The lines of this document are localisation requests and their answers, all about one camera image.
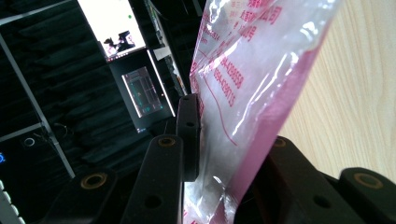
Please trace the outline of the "silver metal frame bar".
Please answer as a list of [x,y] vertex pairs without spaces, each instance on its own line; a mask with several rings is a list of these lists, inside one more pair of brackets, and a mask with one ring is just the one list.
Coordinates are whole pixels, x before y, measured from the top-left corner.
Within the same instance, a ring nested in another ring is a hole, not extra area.
[[65,3],[68,3],[70,1],[72,1],[72,0],[63,0],[62,2],[59,2],[59,3],[56,3],[56,4],[52,4],[52,5],[49,5],[47,7],[34,9],[34,10],[31,10],[31,11],[28,11],[28,12],[24,12],[24,13],[19,14],[19,15],[10,16],[10,17],[7,17],[7,18],[0,19],[0,26],[5,25],[5,24],[10,23],[10,22],[13,22],[13,21],[16,21],[16,20],[20,20],[20,19],[29,17],[29,16],[33,16],[33,15],[35,15],[37,13],[52,9],[54,7],[57,7],[57,6],[61,6],[61,5],[65,4]]
[[19,68],[18,64],[16,63],[15,58],[13,57],[10,49],[8,48],[8,45],[5,41],[5,39],[3,38],[3,36],[1,34],[0,34],[0,46],[2,47],[3,51],[5,52],[7,59],[11,63],[11,66],[12,66],[14,72],[16,73],[18,80],[20,81],[24,91],[26,92],[26,94],[29,98],[29,101],[30,101],[36,115],[38,116],[38,120],[39,120],[38,123],[41,123],[42,127],[46,130],[48,137],[49,137],[49,142],[53,145],[55,151],[60,156],[67,173],[70,175],[71,178],[74,178],[76,176],[76,174],[75,174],[70,162],[66,158],[64,151],[63,151],[58,139],[56,138],[53,130],[51,129],[50,124],[49,124],[45,114],[43,113],[33,92],[31,91],[31,88],[29,87],[28,83],[26,82],[26,79],[23,76],[21,69]]
[[13,133],[9,133],[9,134],[0,136],[0,143],[4,142],[4,141],[7,141],[8,139],[11,139],[11,138],[14,138],[14,137],[29,133],[29,132],[31,132],[33,130],[40,129],[41,127],[42,127],[41,123],[36,123],[34,125],[30,125],[28,127],[25,127],[25,128],[20,129],[20,130],[17,130],[17,131],[15,131]]

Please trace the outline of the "bright white monitor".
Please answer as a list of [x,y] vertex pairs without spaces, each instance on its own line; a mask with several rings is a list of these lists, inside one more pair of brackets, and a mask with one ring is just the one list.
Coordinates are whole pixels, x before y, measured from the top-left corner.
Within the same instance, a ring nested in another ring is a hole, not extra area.
[[128,0],[78,0],[108,63],[146,47]]

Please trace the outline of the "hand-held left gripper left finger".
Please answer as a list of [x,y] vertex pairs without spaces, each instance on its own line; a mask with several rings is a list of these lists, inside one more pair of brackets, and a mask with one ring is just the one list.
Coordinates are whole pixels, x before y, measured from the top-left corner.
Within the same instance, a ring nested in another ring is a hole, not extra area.
[[184,184],[199,174],[198,96],[182,97],[175,131],[154,137],[120,224],[183,224]]

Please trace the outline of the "white keyboard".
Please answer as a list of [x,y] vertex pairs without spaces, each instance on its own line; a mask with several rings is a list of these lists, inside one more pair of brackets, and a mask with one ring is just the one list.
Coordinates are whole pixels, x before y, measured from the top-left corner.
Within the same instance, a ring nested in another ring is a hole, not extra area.
[[0,224],[26,224],[0,179]]

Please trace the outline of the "dark monitor with teal graphics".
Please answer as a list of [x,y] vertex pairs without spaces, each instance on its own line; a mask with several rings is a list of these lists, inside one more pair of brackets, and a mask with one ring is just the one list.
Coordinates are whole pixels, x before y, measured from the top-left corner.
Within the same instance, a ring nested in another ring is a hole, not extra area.
[[148,49],[119,58],[109,68],[138,133],[176,115]]

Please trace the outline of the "red and white plastic bag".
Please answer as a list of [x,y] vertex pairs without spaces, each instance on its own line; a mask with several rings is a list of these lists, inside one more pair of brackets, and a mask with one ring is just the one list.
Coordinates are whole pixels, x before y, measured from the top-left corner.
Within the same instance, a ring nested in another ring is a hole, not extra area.
[[233,224],[342,0],[207,0],[190,72],[201,122],[183,224]]

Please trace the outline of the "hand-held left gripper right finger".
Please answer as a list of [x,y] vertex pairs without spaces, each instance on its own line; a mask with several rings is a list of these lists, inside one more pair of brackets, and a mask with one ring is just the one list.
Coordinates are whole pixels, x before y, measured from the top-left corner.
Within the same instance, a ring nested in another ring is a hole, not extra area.
[[242,203],[242,224],[364,224],[289,139],[279,136]]

